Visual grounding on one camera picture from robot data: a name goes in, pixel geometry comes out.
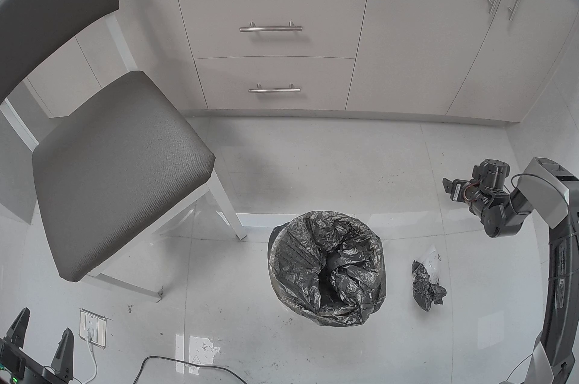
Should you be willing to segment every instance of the crumpled trash on floor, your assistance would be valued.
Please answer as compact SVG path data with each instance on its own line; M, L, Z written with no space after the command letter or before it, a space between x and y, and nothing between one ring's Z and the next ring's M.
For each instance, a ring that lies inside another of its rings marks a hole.
M442 305L446 289L438 284L440 255L434 245L412 263L412 294L416 303L429 312L432 304Z
M364 324L386 297L380 238L345 214L308 212L274 228L267 260L278 299L320 325Z

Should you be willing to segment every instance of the seat cushion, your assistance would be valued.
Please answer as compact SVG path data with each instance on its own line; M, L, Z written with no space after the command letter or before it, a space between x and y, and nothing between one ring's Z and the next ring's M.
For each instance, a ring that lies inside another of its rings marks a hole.
M60 276L80 280L206 183L214 162L143 72L103 88L33 153L40 214Z

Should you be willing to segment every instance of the trash bin with black liner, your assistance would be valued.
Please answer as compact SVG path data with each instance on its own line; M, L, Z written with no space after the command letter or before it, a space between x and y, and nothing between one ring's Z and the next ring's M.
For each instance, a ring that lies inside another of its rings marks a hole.
M267 258L278 299L324 326L364 324L386 297L380 238L348 215L316 210L274 228Z

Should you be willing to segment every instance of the gray upholstered chair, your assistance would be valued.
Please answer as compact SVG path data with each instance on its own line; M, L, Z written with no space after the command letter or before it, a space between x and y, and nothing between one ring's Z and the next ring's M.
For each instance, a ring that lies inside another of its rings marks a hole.
M241 239L217 178L215 156L137 66L114 12L119 0L0 0L0 110L33 150L40 215L60 276L152 292L102 273L211 191ZM127 73L80 106L40 144L7 96L61 45L94 21L106 24Z

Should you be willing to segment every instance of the electrical outlet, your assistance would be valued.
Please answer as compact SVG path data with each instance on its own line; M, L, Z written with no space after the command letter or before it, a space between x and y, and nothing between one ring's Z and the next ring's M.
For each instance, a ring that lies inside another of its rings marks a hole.
M104 349L106 342L106 318L81 309L79 336L85 341L91 336L90 341Z

